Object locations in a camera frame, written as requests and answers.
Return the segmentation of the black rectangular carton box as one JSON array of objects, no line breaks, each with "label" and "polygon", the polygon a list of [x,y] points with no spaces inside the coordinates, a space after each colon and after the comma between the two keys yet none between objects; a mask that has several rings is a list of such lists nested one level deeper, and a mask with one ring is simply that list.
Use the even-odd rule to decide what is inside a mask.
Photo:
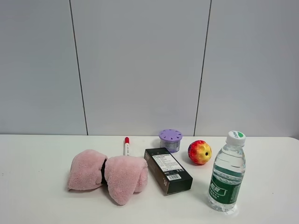
[{"label": "black rectangular carton box", "polygon": [[146,149],[144,159],[165,195],[191,189],[193,178],[166,148]]}]

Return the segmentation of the red yellow toy ball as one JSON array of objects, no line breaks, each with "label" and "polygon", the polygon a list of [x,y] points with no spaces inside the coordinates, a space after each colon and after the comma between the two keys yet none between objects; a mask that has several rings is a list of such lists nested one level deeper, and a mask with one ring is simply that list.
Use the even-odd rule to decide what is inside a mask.
[{"label": "red yellow toy ball", "polygon": [[205,165],[212,157],[211,147],[203,140],[197,140],[188,147],[189,159],[197,165]]}]

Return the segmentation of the purple lidded air freshener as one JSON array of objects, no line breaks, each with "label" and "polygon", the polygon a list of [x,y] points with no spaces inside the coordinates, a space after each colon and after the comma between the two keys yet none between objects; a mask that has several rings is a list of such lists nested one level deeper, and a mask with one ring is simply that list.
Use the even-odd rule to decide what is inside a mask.
[{"label": "purple lidded air freshener", "polygon": [[176,153],[180,149],[182,133],[175,129],[164,129],[159,133],[160,147],[166,148],[170,153]]}]

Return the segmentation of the pink fluffy towel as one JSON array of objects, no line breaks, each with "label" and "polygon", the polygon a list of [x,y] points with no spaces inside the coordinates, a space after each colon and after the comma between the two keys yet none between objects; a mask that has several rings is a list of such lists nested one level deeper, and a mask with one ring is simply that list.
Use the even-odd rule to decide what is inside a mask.
[{"label": "pink fluffy towel", "polygon": [[68,190],[92,190],[107,184],[111,198],[125,205],[134,193],[144,190],[148,182],[148,164],[144,158],[106,155],[88,149],[71,163]]}]

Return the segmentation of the red capped white marker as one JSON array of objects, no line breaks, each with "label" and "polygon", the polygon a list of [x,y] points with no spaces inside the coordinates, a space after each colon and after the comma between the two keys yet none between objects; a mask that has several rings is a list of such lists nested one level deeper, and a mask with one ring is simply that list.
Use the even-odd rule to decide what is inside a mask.
[{"label": "red capped white marker", "polygon": [[124,155],[125,156],[130,156],[130,153],[129,153],[129,146],[130,146],[130,140],[129,140],[129,137],[125,137],[124,139]]}]

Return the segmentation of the clear water bottle green label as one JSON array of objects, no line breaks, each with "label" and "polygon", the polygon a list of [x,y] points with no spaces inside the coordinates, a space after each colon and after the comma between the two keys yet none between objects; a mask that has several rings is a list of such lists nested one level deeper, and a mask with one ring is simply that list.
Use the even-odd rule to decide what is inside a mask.
[{"label": "clear water bottle green label", "polygon": [[211,207],[217,211],[228,212],[235,207],[246,170],[243,151],[245,141],[245,134],[230,131],[226,144],[215,157],[208,200]]}]

